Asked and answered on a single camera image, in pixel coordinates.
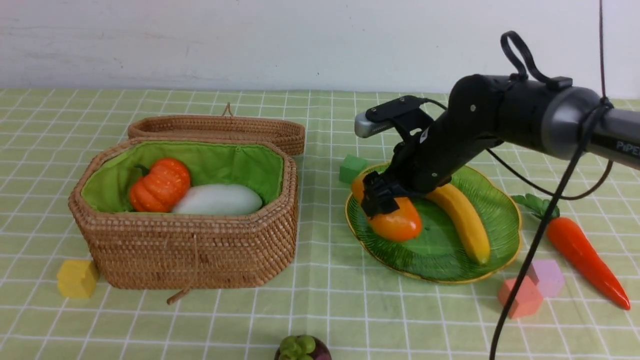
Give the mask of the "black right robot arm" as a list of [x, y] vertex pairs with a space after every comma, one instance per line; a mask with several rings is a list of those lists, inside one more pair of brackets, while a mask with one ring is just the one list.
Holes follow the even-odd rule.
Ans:
[[359, 203], [366, 216], [390, 214], [399, 209], [400, 198], [432, 193], [479, 153], [503, 142], [571, 160], [587, 137], [585, 152], [639, 168], [638, 112], [612, 108], [592, 89], [566, 80], [553, 88], [475, 74], [458, 80], [436, 120], [421, 109], [428, 102], [404, 95], [356, 117], [358, 137], [390, 128], [402, 137], [386, 170], [365, 177]]

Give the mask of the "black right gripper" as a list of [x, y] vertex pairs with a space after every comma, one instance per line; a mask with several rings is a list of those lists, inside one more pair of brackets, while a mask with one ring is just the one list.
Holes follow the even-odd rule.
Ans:
[[439, 117], [411, 137], [384, 171], [363, 178], [361, 209], [368, 218], [391, 214], [399, 209], [400, 198], [423, 198], [477, 155], [502, 143], [482, 121]]

